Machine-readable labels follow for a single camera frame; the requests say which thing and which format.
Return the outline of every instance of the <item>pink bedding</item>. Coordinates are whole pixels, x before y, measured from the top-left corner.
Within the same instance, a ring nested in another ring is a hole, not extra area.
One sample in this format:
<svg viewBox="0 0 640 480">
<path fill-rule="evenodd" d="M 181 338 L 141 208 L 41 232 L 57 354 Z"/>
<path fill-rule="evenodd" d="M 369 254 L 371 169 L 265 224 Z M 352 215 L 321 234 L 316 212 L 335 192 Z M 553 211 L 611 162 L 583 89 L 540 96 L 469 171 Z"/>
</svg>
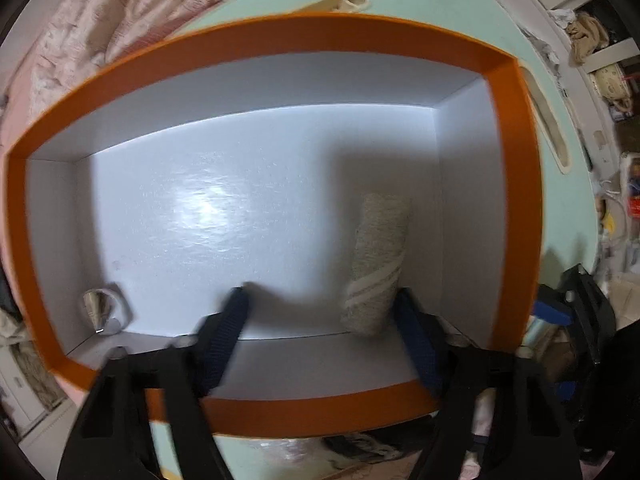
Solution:
<svg viewBox="0 0 640 480">
<path fill-rule="evenodd" d="M 162 40 L 223 1 L 63 0 L 9 86 L 2 146 L 103 66 Z"/>
</svg>

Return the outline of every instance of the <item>gray fabric roll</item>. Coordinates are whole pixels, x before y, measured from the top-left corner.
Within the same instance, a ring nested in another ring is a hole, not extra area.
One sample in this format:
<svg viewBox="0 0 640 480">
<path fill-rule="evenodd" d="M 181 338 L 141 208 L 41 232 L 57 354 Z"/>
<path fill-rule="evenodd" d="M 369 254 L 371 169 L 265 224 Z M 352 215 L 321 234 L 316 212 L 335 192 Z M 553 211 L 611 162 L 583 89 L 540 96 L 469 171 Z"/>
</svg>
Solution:
<svg viewBox="0 0 640 480">
<path fill-rule="evenodd" d="M 363 336 L 379 333 L 398 290 L 411 200 L 396 195 L 364 197 L 342 324 Z"/>
</svg>

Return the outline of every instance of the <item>blue gripper pad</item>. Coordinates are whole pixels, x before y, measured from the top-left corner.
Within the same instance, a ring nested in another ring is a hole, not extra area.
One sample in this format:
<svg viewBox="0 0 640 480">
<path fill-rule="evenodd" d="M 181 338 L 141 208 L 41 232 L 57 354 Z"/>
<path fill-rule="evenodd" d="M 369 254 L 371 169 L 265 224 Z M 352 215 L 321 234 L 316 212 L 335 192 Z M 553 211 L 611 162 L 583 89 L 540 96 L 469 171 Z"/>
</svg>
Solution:
<svg viewBox="0 0 640 480">
<path fill-rule="evenodd" d="M 193 346 L 196 361 L 195 387 L 198 397 L 220 385 L 251 307 L 251 298 L 242 287 L 231 291 L 222 312 L 205 319 Z"/>
<path fill-rule="evenodd" d="M 420 382 L 436 399 L 442 396 L 448 345 L 435 316 L 420 311 L 408 288 L 396 294 L 394 320 Z"/>
</svg>

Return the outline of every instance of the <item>orange rim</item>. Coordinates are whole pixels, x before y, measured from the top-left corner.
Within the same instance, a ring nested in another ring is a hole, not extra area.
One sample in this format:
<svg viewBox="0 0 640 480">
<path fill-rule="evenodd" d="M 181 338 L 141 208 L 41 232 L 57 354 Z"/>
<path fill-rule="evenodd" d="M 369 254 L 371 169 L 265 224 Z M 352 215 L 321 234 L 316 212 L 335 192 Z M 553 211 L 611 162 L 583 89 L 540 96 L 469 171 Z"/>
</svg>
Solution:
<svg viewBox="0 0 640 480">
<path fill-rule="evenodd" d="M 4 174 L 6 264 L 17 303 L 50 370 L 83 390 L 90 388 L 96 375 L 63 353 L 47 317 L 31 261 L 25 203 L 26 159 L 75 120 L 138 88 L 222 62 L 323 50 L 417 57 L 484 76 L 498 118 L 507 199 L 502 289 L 491 346 L 513 351 L 520 345 L 538 279 L 542 177 L 534 120 L 517 60 L 491 45 L 431 25 L 382 16 L 321 13 L 228 23 L 156 44 L 86 81 L 14 143 L 6 155 Z M 159 392 L 150 390 L 148 401 L 150 415 L 163 420 Z M 423 416 L 436 408 L 436 402 L 418 381 L 319 399 L 207 397 L 202 405 L 215 432 L 273 438 L 379 428 Z"/>
</svg>

